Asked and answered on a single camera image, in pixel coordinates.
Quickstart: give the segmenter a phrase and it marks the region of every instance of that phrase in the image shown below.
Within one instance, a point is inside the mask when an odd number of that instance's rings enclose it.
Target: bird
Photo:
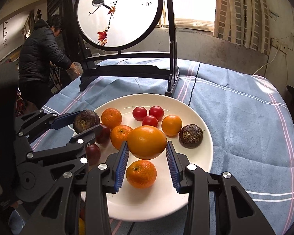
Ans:
[[[111,8],[109,6],[105,5],[104,0],[93,0],[92,5],[95,7],[99,7],[102,5],[102,6],[106,7],[107,9],[111,10]]]

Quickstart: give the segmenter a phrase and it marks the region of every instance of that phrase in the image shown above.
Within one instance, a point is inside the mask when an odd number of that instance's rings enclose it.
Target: circular frame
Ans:
[[[158,0],[158,7],[157,7],[157,12],[156,15],[154,17],[154,20],[152,21],[151,25],[149,26],[149,28],[140,36],[138,37],[136,40],[126,44],[126,45],[122,45],[122,46],[117,46],[117,47],[105,47],[105,46],[101,46],[98,45],[97,43],[91,41],[88,37],[85,36],[85,34],[83,33],[81,27],[80,27],[80,23],[78,22],[78,18],[77,18],[77,7],[78,7],[78,3],[80,0],[76,0],[75,1],[75,5],[74,5],[74,15],[75,15],[75,19],[77,22],[77,26],[78,26],[78,31],[80,33],[80,35],[83,37],[83,39],[85,41],[87,41],[87,43],[89,43],[90,45],[92,45],[95,48],[101,49],[101,50],[107,50],[107,51],[121,51],[123,49],[127,49],[127,48],[131,48],[134,45],[140,43],[142,40],[144,40],[157,26],[161,15],[162,15],[162,10],[163,10],[163,0]]]

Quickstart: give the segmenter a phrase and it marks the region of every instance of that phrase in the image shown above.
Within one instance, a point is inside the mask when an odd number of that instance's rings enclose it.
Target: checkered curtain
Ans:
[[[213,35],[269,55],[266,0],[216,0]]]

